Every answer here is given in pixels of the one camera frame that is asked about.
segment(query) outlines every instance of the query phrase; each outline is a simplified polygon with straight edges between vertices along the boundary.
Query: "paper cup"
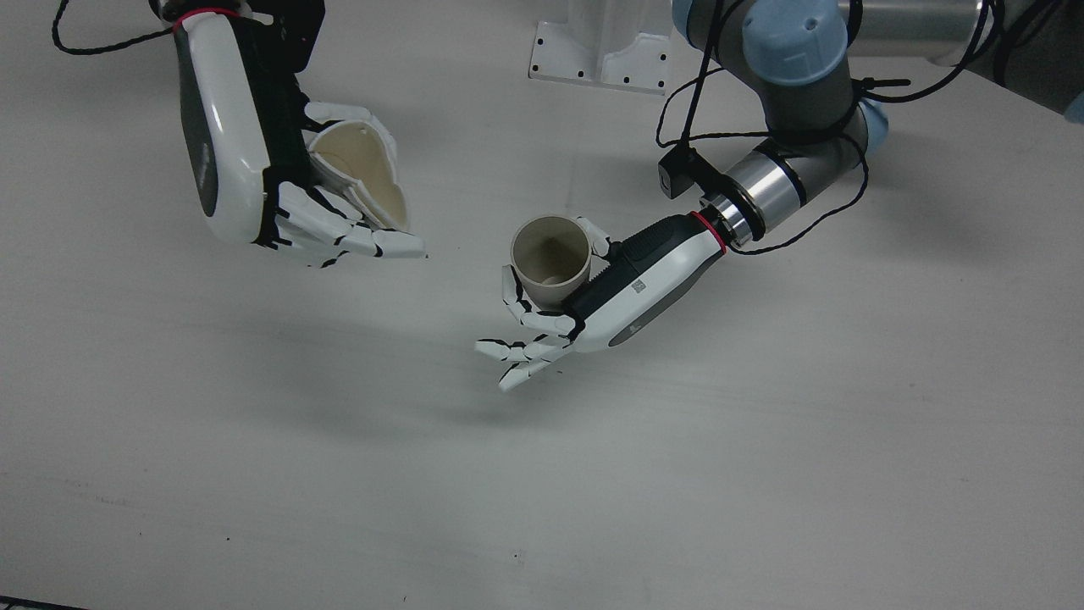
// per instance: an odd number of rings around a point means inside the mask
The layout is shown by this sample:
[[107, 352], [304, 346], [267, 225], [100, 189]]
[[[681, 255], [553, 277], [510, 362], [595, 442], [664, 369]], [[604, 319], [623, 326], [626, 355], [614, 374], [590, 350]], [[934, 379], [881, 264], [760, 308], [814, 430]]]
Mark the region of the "paper cup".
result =
[[571, 218], [540, 216], [512, 238], [512, 265], [538, 307], [557, 311], [591, 273], [591, 241]]

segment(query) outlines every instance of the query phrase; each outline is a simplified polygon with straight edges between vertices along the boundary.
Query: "black cable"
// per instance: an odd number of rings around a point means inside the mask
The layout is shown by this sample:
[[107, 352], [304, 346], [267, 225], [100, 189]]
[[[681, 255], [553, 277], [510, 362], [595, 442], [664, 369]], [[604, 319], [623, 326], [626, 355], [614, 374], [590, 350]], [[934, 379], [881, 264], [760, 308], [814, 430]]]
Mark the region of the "black cable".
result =
[[708, 40], [704, 43], [704, 59], [700, 60], [700, 70], [696, 77], [696, 88], [693, 90], [693, 100], [688, 104], [688, 114], [685, 116], [685, 129], [682, 130], [682, 141], [687, 142], [693, 132], [693, 117], [696, 116], [696, 106], [700, 103], [700, 92], [704, 91], [704, 81], [708, 78], [708, 64], [711, 62], [712, 52], [719, 48], [719, 38], [723, 34], [723, 26], [731, 18], [746, 0], [736, 0], [730, 9], [723, 13], [725, 0], [715, 0], [715, 9], [711, 13], [711, 26], [708, 28]]
[[953, 67], [952, 72], [950, 72], [944, 78], [938, 80], [933, 85], [930, 85], [926, 89], [922, 89], [921, 91], [916, 91], [914, 93], [907, 93], [905, 95], [881, 95], [879, 93], [869, 92], [866, 93], [866, 98], [886, 104], [902, 104], [907, 102], [914, 102], [916, 100], [920, 100], [927, 95], [935, 93], [937, 91], [940, 91], [946, 85], [949, 85], [953, 80], [956, 80], [956, 77], [963, 74], [964, 70], [967, 68], [968, 64], [975, 61], [975, 59], [978, 56], [977, 51], [979, 49], [979, 44], [982, 42], [982, 35], [986, 28], [986, 16], [991, 10], [991, 5], [992, 5], [992, 0], [982, 0], [982, 11], [979, 13], [979, 23], [977, 23], [975, 26], [975, 33], [971, 35], [971, 40], [967, 44], [967, 50], [964, 51], [964, 57], [959, 61], [958, 64], [956, 64], [955, 67]]
[[[711, 70], [709, 70], [709, 72], [708, 72], [707, 74], [705, 74], [705, 78], [707, 78], [707, 77], [711, 76], [712, 74], [718, 74], [718, 73], [720, 73], [720, 72], [723, 72], [724, 69], [726, 69], [726, 68], [723, 68], [723, 67], [717, 67], [717, 68], [714, 68], [714, 69], [711, 69]], [[671, 140], [671, 141], [669, 141], [669, 142], [663, 142], [663, 141], [662, 141], [662, 122], [663, 122], [663, 121], [666, 121], [666, 118], [667, 118], [667, 109], [668, 109], [668, 108], [670, 107], [670, 102], [672, 102], [672, 101], [673, 101], [673, 99], [674, 99], [674, 95], [676, 95], [678, 93], [681, 93], [681, 92], [682, 92], [682, 91], [684, 91], [685, 89], [688, 89], [688, 88], [689, 88], [689, 87], [692, 87], [693, 85], [696, 85], [698, 80], [699, 80], [699, 77], [697, 77], [697, 78], [694, 78], [693, 80], [689, 80], [688, 82], [686, 82], [686, 83], [682, 85], [681, 87], [679, 87], [679, 88], [674, 89], [674, 90], [673, 90], [673, 91], [672, 91], [672, 92], [670, 93], [670, 96], [669, 96], [669, 98], [667, 98], [667, 101], [666, 101], [666, 103], [664, 103], [664, 104], [662, 104], [662, 112], [661, 112], [661, 113], [659, 113], [659, 124], [658, 124], [658, 126], [657, 126], [657, 127], [655, 128], [655, 143], [656, 143], [656, 144], [657, 144], [657, 145], [658, 145], [658, 146], [659, 146], [660, 148], [667, 148], [667, 147], [670, 147], [670, 146], [672, 146], [672, 145], [674, 145], [674, 144], [676, 144], [678, 142], [680, 142], [680, 141], [681, 141], [681, 140]]]
[[[1012, 22], [1012, 25], [1005, 30], [1005, 35], [1002, 36], [1001, 41], [997, 43], [997, 49], [994, 50], [994, 69], [993, 77], [994, 82], [1006, 87], [1005, 85], [1005, 72], [1009, 65], [1009, 59], [1012, 55], [1012, 51], [1027, 44], [1034, 38], [1040, 30], [1049, 21], [1051, 14], [1054, 14], [1058, 7], [1061, 4], [1061, 0], [1035, 0], [1030, 7], [1024, 9], [1023, 13]], [[1043, 11], [1048, 11], [1046, 15], [1040, 20], [1038, 26], [1032, 31], [1030, 36], [1023, 39], [1024, 33], [1028, 27], [1034, 22]]]
[[91, 49], [73, 49], [70, 47], [65, 47], [64, 43], [61, 42], [60, 27], [61, 27], [61, 18], [64, 17], [64, 11], [67, 9], [68, 2], [72, 0], [61, 0], [60, 7], [56, 8], [56, 16], [53, 18], [53, 46], [69, 55], [100, 55], [102, 53], [119, 51], [121, 49], [127, 49], [128, 47], [131, 47], [133, 44], [139, 44], [140, 42], [145, 42], [147, 40], [153, 40], [160, 36], [166, 36], [167, 34], [172, 31], [171, 27], [167, 27], [159, 31], [137, 36], [136, 38], [125, 40], [124, 42], [117, 42], [116, 44], [108, 44], [106, 47], [94, 47]]

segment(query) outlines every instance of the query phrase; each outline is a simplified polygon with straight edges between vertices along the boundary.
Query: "table surface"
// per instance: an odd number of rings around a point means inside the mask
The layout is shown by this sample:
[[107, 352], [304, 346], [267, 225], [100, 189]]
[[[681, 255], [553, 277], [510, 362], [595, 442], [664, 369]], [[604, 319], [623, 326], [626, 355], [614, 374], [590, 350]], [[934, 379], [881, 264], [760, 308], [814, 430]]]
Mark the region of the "table surface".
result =
[[[144, 4], [73, 2], [66, 42], [157, 27]], [[472, 343], [529, 336], [500, 300], [520, 223], [624, 236], [696, 207], [658, 192], [662, 98], [527, 78], [551, 4], [328, 2], [302, 88], [395, 133], [431, 256], [326, 270], [211, 235], [171, 42], [73, 57], [54, 2], [0, 4], [0, 593], [1084, 607], [1084, 129], [969, 74], [891, 107], [861, 204], [502, 394]], [[674, 82], [698, 67], [671, 59]], [[697, 128], [761, 126], [715, 77]]]

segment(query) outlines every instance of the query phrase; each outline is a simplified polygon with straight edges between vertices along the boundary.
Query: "silver cylinder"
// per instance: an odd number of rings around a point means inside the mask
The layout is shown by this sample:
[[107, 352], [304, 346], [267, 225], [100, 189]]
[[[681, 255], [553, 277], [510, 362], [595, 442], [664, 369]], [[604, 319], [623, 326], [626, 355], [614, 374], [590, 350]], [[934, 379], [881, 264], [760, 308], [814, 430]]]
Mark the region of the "silver cylinder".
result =
[[[850, 0], [839, 0], [839, 10], [849, 18]], [[963, 57], [981, 11], [982, 0], [863, 0], [862, 26], [849, 53], [951, 65]]]
[[749, 193], [753, 207], [771, 231], [798, 211], [802, 200], [787, 173], [763, 154], [753, 151], [726, 170]]

